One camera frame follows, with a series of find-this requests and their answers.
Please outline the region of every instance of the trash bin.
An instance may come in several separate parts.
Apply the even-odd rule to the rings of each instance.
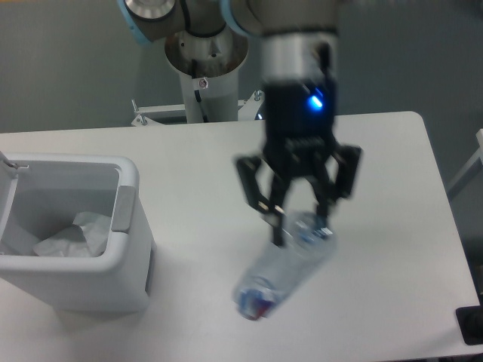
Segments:
[[[138,189],[127,158],[0,153],[0,278],[59,309],[144,309],[155,243]],[[84,211],[112,217],[102,255],[33,253]]]

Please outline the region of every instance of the metal bracket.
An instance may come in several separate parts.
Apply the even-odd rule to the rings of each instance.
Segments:
[[[265,94],[261,90],[256,90],[248,100],[238,101],[238,120],[253,121],[254,119],[263,119],[260,114],[260,107],[265,100]],[[163,120],[168,118],[184,117],[186,110],[184,104],[173,104],[169,106],[150,106],[137,107],[136,101],[131,100],[134,110],[134,120],[131,125],[135,127],[141,126],[162,126],[159,121],[153,121],[152,118]]]
[[[452,201],[483,169],[483,152],[478,149],[448,183],[446,195]]]

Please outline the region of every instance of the metal cylinder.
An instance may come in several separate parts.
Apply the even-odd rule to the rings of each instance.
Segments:
[[[166,39],[165,52],[180,76],[188,123],[201,123],[204,117],[209,122],[237,120],[238,70],[248,53],[246,38],[228,27],[210,38],[180,32]]]
[[[337,37],[326,32],[295,32],[272,35],[262,40],[262,77],[265,83],[274,81],[321,81],[318,49],[323,44],[330,48],[329,69],[337,76]]]
[[[338,0],[221,0],[239,28],[252,35],[337,29]]]

